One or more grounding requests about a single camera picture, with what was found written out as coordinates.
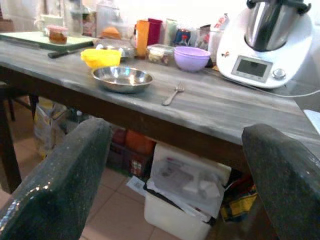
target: white wall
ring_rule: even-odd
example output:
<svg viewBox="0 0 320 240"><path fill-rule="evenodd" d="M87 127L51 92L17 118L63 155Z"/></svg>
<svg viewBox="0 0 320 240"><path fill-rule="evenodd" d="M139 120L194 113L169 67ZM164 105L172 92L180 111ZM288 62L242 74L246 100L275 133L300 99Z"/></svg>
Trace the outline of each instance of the white wall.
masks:
<svg viewBox="0 0 320 240"><path fill-rule="evenodd" d="M95 8L100 0L82 0ZM11 18L16 31L33 31L36 6L38 0L0 0L4 17ZM310 56L306 60L304 71L300 71L304 84L298 84L293 92L320 89L320 0L304 0L312 3L310 16L317 23ZM215 23L224 13L232 19L243 8L246 0L114 0L120 8L121 15L129 24L138 19L155 18L165 21L166 18L176 19L181 27L196 29L199 26ZM320 111L320 94L297 100L302 108L312 108Z"/></svg>

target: fork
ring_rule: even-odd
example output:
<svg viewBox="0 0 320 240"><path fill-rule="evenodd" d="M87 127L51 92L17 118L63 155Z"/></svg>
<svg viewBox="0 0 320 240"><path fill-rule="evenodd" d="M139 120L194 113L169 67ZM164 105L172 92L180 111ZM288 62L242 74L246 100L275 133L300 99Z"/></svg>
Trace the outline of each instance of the fork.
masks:
<svg viewBox="0 0 320 240"><path fill-rule="evenodd" d="M175 87L175 91L174 93L169 96L165 101L162 102L163 106L169 106L172 102L172 100L174 99L174 97L176 96L177 93L182 93L185 91L185 86L183 84L182 81L179 82L179 84Z"/></svg>

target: yellow bowl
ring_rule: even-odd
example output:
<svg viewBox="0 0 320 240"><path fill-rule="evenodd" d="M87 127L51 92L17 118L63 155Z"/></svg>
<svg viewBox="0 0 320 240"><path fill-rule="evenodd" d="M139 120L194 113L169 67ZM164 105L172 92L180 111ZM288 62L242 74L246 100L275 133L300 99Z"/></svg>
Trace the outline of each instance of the yellow bowl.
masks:
<svg viewBox="0 0 320 240"><path fill-rule="evenodd" d="M90 68L110 67L120 64L121 54L112 49L86 49L81 52L81 59Z"/></svg>

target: stainless steel bowl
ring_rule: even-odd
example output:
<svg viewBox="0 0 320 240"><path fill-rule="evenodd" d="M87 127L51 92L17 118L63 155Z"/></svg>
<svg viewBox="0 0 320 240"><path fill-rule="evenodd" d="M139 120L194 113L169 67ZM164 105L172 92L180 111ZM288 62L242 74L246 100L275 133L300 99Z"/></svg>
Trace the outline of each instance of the stainless steel bowl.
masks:
<svg viewBox="0 0 320 240"><path fill-rule="evenodd" d="M104 88L122 94L141 92L153 81L150 74L125 66L97 68L92 75Z"/></svg>

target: red cup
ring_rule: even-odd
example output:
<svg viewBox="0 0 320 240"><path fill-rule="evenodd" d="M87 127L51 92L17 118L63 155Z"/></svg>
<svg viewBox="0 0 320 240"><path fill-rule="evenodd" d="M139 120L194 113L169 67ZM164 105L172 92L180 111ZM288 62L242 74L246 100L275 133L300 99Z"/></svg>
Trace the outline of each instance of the red cup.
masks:
<svg viewBox="0 0 320 240"><path fill-rule="evenodd" d="M148 34L147 45L149 46L152 44L157 44L159 42L162 21L153 19L153 18L148 18L148 22L149 22L149 34Z"/></svg>

